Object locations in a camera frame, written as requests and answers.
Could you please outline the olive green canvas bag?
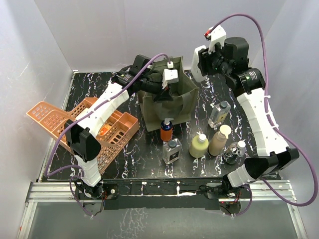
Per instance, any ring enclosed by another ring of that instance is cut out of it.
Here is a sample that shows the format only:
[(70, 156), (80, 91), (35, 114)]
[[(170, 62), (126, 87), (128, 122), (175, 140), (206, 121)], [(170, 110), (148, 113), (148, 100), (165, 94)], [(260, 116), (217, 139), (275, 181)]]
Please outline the olive green canvas bag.
[(178, 82), (170, 84), (169, 95), (165, 100), (156, 101), (155, 94), (145, 91), (137, 93), (148, 132), (160, 129), (165, 118), (172, 118), (173, 124), (190, 121), (197, 102), (199, 87), (184, 72), (183, 57), (173, 57), (171, 60), (178, 72)]

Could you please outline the white rectangular lotion bottle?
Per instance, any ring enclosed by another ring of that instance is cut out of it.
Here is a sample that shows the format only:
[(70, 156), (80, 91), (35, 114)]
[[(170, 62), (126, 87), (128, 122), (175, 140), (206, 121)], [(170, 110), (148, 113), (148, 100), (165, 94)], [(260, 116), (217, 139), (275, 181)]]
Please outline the white rectangular lotion bottle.
[(206, 61), (202, 59), (202, 53), (207, 52), (208, 49), (205, 45), (199, 46), (195, 48), (192, 58), (192, 65), (191, 65), (191, 74), (196, 82), (200, 83), (204, 81), (207, 76), (207, 68), (206, 68)]

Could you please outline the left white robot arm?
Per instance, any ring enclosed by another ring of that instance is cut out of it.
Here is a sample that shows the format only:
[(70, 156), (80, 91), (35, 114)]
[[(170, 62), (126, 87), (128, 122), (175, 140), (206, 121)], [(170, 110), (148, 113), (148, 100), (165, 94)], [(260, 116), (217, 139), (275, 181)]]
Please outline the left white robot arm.
[(137, 55), (132, 65), (115, 73), (104, 93), (90, 108), (75, 120), (65, 123), (62, 135), (66, 137), (80, 172), (75, 185), (87, 197), (97, 199), (103, 193), (98, 168), (98, 155), (103, 147), (97, 136), (111, 114), (140, 90), (155, 94), (161, 100), (171, 98), (168, 87), (163, 84), (163, 77), (154, 77), (155, 71), (151, 69), (153, 62), (161, 56), (167, 55), (160, 53), (153, 58)]

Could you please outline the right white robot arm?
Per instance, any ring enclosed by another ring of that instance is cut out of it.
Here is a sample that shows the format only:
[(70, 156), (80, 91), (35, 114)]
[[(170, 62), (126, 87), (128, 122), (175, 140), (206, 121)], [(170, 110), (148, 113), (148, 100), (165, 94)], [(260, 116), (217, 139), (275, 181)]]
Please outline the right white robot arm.
[(199, 75), (223, 75), (246, 114), (257, 146), (256, 157), (247, 157), (242, 166), (223, 176), (219, 193), (229, 198), (235, 197), (245, 184), (288, 167), (300, 156), (268, 121), (273, 115), (264, 108), (265, 80), (259, 69), (249, 67), (248, 51), (245, 38), (230, 37), (223, 44), (215, 43), (213, 52), (205, 46), (196, 48), (193, 56)]

